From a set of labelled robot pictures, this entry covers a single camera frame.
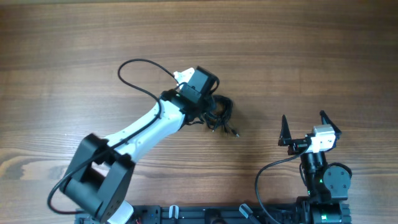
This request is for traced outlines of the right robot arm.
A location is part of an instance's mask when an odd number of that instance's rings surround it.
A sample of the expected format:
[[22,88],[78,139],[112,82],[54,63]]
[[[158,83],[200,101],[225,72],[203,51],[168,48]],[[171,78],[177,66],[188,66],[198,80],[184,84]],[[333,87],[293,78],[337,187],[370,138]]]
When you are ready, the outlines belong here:
[[278,145],[288,147],[288,155],[299,156],[300,175],[307,188],[306,197],[298,197],[299,223],[351,223],[348,190],[353,173],[339,162],[326,161],[326,153],[336,147],[341,130],[324,111],[320,112],[321,125],[314,126],[304,138],[292,139],[287,118],[282,117]]

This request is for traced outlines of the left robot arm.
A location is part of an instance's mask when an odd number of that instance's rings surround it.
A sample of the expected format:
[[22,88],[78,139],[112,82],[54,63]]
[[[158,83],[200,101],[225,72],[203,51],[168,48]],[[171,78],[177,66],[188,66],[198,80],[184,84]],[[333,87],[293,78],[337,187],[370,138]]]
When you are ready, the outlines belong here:
[[218,78],[204,68],[175,72],[177,87],[162,92],[143,117],[101,139],[86,136],[68,166],[60,191],[98,223],[124,223],[132,208],[123,211],[136,163],[156,144],[211,109]]

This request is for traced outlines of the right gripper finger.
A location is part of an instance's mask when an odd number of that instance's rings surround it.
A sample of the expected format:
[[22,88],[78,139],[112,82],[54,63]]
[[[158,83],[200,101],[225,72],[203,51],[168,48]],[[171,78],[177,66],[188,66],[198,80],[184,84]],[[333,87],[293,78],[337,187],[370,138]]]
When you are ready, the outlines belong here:
[[292,137],[290,134],[289,125],[288,125],[286,116],[283,114],[278,145],[279,146],[288,146],[291,144],[292,144]]
[[333,128],[335,135],[341,136],[341,130],[331,121],[331,119],[328,117],[324,110],[320,111],[320,116],[322,124],[329,124]]

